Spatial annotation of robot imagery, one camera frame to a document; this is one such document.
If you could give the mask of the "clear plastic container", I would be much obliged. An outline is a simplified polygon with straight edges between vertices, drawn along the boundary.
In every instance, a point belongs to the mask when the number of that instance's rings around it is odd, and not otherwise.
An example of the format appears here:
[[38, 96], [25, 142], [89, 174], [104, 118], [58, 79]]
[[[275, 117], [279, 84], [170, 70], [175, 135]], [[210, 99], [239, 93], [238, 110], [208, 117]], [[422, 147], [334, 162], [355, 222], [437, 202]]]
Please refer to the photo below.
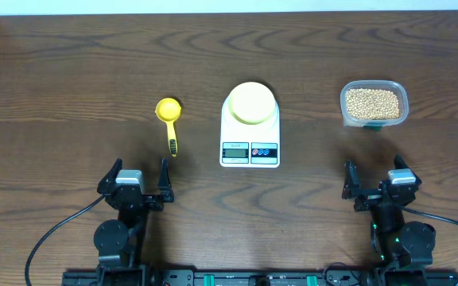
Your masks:
[[381, 129], [403, 123], [409, 115], [405, 88], [389, 80], [357, 80], [340, 92], [343, 124]]

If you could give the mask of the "black mounting rail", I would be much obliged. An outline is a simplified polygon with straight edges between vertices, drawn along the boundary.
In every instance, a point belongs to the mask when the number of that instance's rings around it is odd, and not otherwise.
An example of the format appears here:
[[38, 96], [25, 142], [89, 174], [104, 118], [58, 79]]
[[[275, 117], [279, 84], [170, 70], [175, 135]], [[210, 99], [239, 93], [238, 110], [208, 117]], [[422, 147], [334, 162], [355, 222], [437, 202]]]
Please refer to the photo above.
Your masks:
[[342, 269], [326, 272], [196, 272], [187, 269], [119, 272], [64, 272], [62, 286], [351, 286], [377, 285], [368, 274]]

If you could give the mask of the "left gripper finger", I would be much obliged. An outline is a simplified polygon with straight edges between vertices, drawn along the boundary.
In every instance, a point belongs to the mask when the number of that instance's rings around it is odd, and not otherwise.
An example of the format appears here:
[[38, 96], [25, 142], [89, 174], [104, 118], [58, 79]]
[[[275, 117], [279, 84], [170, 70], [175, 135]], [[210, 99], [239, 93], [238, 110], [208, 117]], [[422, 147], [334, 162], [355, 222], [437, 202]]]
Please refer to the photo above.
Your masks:
[[108, 173], [98, 183], [97, 192], [100, 195], [110, 195], [118, 188], [116, 179], [121, 170], [122, 159], [118, 158]]
[[168, 161], [164, 158], [161, 161], [161, 174], [157, 187], [160, 191], [161, 200], [164, 203], [173, 203], [175, 200], [174, 191], [169, 178]]

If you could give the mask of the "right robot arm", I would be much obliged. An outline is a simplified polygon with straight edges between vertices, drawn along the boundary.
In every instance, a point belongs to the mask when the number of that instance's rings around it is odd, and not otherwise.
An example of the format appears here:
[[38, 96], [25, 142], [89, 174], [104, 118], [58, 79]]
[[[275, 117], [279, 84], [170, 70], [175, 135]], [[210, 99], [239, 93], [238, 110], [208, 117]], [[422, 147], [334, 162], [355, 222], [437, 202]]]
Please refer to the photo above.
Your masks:
[[406, 222], [403, 208], [415, 199], [421, 179], [401, 156], [394, 158], [394, 169], [377, 188], [361, 187], [357, 167], [344, 164], [346, 176], [342, 198], [354, 202], [356, 212], [371, 213], [371, 242], [382, 263], [364, 272], [362, 285], [426, 285], [425, 267], [433, 263], [436, 231], [429, 224]]

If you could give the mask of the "white digital kitchen scale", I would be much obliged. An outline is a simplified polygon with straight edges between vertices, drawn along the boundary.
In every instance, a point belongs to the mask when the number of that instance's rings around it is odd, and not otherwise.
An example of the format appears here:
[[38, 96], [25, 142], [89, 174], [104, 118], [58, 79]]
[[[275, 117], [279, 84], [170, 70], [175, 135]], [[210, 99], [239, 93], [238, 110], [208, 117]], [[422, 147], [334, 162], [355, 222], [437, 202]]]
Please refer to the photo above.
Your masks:
[[251, 125], [231, 113], [230, 96], [222, 107], [219, 163], [226, 168], [277, 168], [281, 163], [280, 109], [274, 99], [272, 115]]

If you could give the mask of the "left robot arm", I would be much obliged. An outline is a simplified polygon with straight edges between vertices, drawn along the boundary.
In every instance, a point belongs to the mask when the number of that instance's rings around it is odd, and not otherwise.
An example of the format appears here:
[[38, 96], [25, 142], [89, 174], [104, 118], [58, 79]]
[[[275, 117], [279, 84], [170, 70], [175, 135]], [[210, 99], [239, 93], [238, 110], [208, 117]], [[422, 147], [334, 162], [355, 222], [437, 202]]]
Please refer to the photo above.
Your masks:
[[94, 234], [99, 252], [97, 285], [151, 285], [161, 281], [141, 262], [141, 254], [149, 213], [163, 211], [166, 203], [174, 201], [167, 160], [161, 161], [157, 188], [157, 194], [147, 194], [142, 171], [124, 169], [121, 159], [99, 181], [97, 192], [118, 217], [103, 222]]

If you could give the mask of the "yellow measuring scoop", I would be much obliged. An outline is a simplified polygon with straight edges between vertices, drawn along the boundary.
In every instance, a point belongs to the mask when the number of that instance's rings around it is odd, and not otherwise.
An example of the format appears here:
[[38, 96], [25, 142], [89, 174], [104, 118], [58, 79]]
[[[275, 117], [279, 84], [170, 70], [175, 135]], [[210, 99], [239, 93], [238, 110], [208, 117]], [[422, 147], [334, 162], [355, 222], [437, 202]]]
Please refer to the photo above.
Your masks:
[[181, 105], [176, 99], [164, 98], [156, 105], [155, 114], [166, 124], [169, 151], [173, 157], [176, 157], [178, 142], [174, 124], [180, 118]]

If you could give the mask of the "soybeans pile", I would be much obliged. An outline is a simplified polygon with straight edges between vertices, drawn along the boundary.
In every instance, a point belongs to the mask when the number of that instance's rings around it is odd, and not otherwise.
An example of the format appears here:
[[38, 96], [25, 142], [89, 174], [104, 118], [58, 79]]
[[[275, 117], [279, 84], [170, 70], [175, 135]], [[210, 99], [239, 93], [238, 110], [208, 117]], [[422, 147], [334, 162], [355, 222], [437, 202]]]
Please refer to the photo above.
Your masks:
[[356, 88], [345, 92], [348, 113], [357, 119], [388, 120], [400, 117], [397, 95], [383, 89]]

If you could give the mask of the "yellow bowl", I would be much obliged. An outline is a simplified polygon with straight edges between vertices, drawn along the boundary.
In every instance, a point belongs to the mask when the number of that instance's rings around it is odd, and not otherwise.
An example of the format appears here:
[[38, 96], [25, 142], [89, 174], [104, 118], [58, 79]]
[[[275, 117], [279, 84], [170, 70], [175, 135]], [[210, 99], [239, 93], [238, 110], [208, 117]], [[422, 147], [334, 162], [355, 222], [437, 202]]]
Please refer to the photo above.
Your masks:
[[272, 91], [257, 82], [241, 83], [228, 95], [230, 114], [239, 122], [257, 125], [273, 114], [276, 100]]

